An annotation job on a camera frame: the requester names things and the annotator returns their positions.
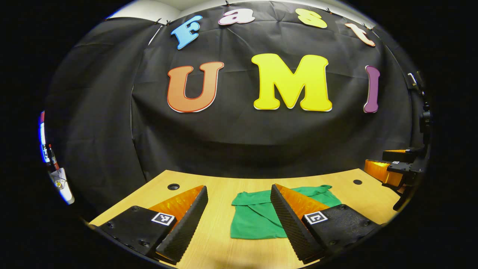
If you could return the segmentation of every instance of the white wall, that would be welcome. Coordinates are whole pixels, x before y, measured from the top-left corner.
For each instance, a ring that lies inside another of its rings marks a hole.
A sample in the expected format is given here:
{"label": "white wall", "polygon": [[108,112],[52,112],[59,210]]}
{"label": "white wall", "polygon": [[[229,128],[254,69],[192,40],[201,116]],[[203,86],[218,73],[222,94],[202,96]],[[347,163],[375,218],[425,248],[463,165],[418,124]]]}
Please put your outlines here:
{"label": "white wall", "polygon": [[179,12],[179,9],[158,1],[136,0],[111,15],[110,18],[133,17],[147,19],[153,22],[162,18],[159,22],[166,24],[166,20],[172,21],[179,18]]}
{"label": "white wall", "polygon": [[[143,18],[151,21],[157,21],[162,18],[160,22],[166,23],[166,20],[175,20],[191,13],[201,11],[204,9],[225,5],[224,0],[210,0],[199,3],[193,7],[187,8],[183,11],[176,9],[167,4],[160,3],[161,0],[136,0],[129,5],[123,7],[121,10],[113,14],[110,18],[115,17],[134,17]],[[332,13],[344,16],[348,19],[356,21],[360,24],[365,23],[369,28],[375,26],[377,23],[360,12],[354,10],[348,5],[337,2],[335,0],[277,0],[282,2],[304,4],[320,9],[329,8]],[[229,3],[247,2],[245,0],[229,0]]]}

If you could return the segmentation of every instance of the wooden table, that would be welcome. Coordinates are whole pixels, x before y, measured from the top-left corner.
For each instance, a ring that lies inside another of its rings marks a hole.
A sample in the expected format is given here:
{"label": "wooden table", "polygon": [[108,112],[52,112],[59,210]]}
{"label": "wooden table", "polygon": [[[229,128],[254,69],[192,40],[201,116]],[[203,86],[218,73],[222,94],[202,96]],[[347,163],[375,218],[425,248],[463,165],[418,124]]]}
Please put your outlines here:
{"label": "wooden table", "polygon": [[[355,179],[362,181],[362,184],[353,183]],[[175,191],[167,189],[171,183],[179,184],[180,188]],[[396,212],[392,206],[399,199],[395,192],[381,186],[381,182],[360,169],[289,179],[218,178],[166,170],[106,210],[90,224],[100,226],[133,205],[149,208],[183,191],[206,185],[209,202],[183,258],[173,267],[181,269],[301,268],[304,264],[298,260],[287,238],[264,240],[230,238],[230,226],[235,212],[234,206],[231,205],[232,200],[243,191],[270,190],[274,183],[288,188],[331,185],[330,191],[342,203],[378,224],[393,218]]]}

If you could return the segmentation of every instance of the folded cloth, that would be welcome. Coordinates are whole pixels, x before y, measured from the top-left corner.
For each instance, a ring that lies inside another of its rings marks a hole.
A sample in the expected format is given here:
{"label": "folded cloth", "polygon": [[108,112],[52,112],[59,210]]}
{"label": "folded cloth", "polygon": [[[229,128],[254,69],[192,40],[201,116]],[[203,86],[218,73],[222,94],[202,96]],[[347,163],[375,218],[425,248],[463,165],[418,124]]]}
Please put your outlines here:
{"label": "folded cloth", "polygon": [[[329,189],[330,185],[293,189],[329,207],[341,204]],[[271,191],[241,192],[232,201],[236,213],[231,223],[231,238],[286,238],[281,222],[271,202]]]}

